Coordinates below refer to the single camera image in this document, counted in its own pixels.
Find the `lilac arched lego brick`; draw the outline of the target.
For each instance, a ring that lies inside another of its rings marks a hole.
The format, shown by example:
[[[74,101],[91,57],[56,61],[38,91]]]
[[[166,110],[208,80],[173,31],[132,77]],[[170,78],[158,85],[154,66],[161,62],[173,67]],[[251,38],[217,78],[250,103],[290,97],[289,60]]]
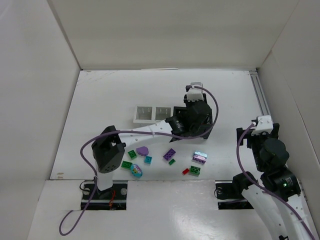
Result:
[[[201,155],[197,155],[197,154],[195,154],[195,155],[192,157],[192,160],[193,160],[194,162],[197,162],[197,163],[202,164],[202,165],[207,162],[207,159],[206,159],[205,157],[203,157],[203,156],[201,156]]]

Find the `purple lego brick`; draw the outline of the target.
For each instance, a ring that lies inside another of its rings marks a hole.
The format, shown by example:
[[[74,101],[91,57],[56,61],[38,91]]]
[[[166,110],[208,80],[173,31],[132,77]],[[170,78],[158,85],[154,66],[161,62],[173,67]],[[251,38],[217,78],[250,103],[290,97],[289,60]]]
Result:
[[[166,160],[166,161],[169,161],[173,158],[173,156],[176,154],[176,151],[172,148],[170,148],[168,150],[168,152],[166,152],[163,156],[163,158]]]

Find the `small red lego brick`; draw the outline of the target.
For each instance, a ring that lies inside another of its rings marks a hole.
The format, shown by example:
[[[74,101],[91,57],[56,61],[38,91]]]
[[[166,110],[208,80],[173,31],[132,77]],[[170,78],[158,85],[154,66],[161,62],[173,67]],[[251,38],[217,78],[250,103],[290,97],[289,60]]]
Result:
[[[182,171],[182,174],[183,174],[183,175],[186,175],[186,174],[188,174],[189,172],[190,172],[190,170],[189,170],[188,168],[186,168],[185,170]]]

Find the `lilac rounded lego piece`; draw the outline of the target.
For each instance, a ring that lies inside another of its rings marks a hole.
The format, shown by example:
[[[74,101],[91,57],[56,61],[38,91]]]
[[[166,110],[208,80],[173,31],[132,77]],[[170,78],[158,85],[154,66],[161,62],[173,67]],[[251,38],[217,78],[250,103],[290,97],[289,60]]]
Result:
[[[146,157],[149,154],[149,149],[146,146],[136,148],[136,153],[140,156]]]

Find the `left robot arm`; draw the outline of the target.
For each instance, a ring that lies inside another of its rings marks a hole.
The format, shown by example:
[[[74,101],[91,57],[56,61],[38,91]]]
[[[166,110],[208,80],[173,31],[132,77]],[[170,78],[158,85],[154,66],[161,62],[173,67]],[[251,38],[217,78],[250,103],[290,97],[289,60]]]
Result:
[[[207,139],[213,124],[212,109],[205,93],[187,93],[185,107],[174,107],[173,115],[155,124],[120,133],[115,126],[105,128],[91,145],[97,167],[97,189],[113,187],[113,172],[118,169],[125,151],[157,143],[171,143],[190,138]]]

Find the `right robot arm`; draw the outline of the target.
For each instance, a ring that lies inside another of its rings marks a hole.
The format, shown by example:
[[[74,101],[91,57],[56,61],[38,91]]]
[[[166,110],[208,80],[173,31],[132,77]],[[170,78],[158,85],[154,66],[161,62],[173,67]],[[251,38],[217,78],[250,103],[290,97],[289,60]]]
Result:
[[[241,173],[233,177],[233,188],[252,205],[273,240],[313,240],[315,236],[303,217],[298,179],[286,166],[290,155],[279,140],[279,127],[277,123],[263,127],[255,120],[246,129],[237,128],[236,158]],[[240,147],[244,140],[262,173],[259,180],[242,165]]]

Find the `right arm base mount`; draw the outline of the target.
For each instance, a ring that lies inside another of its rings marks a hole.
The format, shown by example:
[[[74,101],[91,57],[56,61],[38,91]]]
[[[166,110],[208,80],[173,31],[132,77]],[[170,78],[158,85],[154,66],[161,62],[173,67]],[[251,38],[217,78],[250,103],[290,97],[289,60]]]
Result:
[[[218,210],[253,210],[252,205],[237,193],[231,181],[216,181],[214,196]]]

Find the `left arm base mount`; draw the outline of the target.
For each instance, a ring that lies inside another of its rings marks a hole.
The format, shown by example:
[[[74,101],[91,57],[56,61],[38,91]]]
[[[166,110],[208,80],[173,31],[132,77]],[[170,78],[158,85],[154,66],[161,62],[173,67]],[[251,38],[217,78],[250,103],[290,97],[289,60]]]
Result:
[[[79,185],[82,191],[80,209],[83,210],[89,201],[91,194],[93,197],[86,210],[89,211],[125,211],[127,209],[128,182],[116,181],[112,188],[99,191],[94,190],[93,182],[84,181]]]

